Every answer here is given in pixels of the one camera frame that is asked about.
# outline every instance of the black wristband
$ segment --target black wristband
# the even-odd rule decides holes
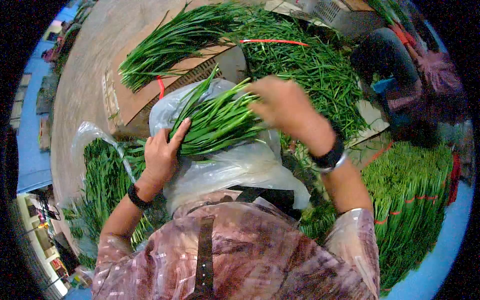
[[[135,206],[138,207],[138,209],[140,209],[141,211],[145,211],[148,208],[152,207],[152,202],[142,201],[138,197],[137,192],[138,188],[135,186],[134,183],[132,183],[128,188],[128,197],[130,198],[130,201],[135,204]]]
[[[340,160],[343,154],[343,141],[338,137],[335,137],[335,142],[333,144],[332,150],[328,151],[324,156],[318,157],[310,153],[312,160],[319,168],[329,169],[335,168],[335,165]]]

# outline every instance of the hand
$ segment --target hand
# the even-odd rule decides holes
[[[330,123],[315,111],[299,85],[268,76],[246,91],[262,98],[262,102],[252,103],[249,108],[269,125],[305,143],[315,156],[332,149],[335,133]]]
[[[186,118],[181,123],[175,135],[167,143],[170,129],[160,129],[154,136],[149,137],[145,143],[145,170],[135,185],[151,185],[157,192],[168,182],[175,172],[177,164],[177,150],[192,122]]]

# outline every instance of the shirt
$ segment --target shirt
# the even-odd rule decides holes
[[[325,248],[269,204],[195,203],[153,233],[143,251],[128,241],[100,240],[93,299],[186,299],[195,290],[201,220],[213,217],[216,299],[377,299],[380,286],[373,215],[336,220]],[[199,206],[191,213],[191,207]]]

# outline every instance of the bracelet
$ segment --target bracelet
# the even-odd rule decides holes
[[[330,167],[330,168],[320,168],[320,173],[322,174],[328,174],[330,173],[331,171],[335,170],[336,168],[338,168],[339,166],[343,165],[343,163],[347,160],[347,154],[345,154],[345,152],[342,154],[342,156],[340,157],[340,159],[337,161],[337,163],[335,164],[335,166],[333,167]]]
[[[328,153],[323,156],[314,156],[310,153],[310,156],[322,173],[328,173],[335,169],[341,160],[341,163],[343,163],[345,160],[345,158],[342,159],[343,153],[343,141],[336,135],[332,149]]]
[[[134,183],[132,183],[130,185],[130,187],[128,188],[128,197],[129,197],[130,201],[133,204],[135,204],[135,206],[138,207],[138,209],[140,209],[141,211],[144,211],[144,210],[152,207],[152,203],[151,202],[145,202],[142,199],[140,199],[137,195],[137,192],[138,192],[138,188],[135,186]]]

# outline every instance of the person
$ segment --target person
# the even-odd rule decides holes
[[[325,247],[265,199],[238,202],[237,191],[223,190],[180,206],[133,253],[130,237],[143,209],[175,171],[185,119],[170,141],[167,129],[147,139],[146,168],[100,234],[94,299],[378,299],[373,206],[342,142],[292,81],[269,76],[249,90],[262,99],[251,110],[326,167],[323,182],[339,218]]]
[[[379,97],[389,121],[401,139],[417,133],[413,142],[431,146],[439,122],[468,118],[466,96],[448,53],[440,52],[421,13],[409,1],[400,4],[407,20],[368,35],[350,62],[366,86],[375,72],[394,78]]]

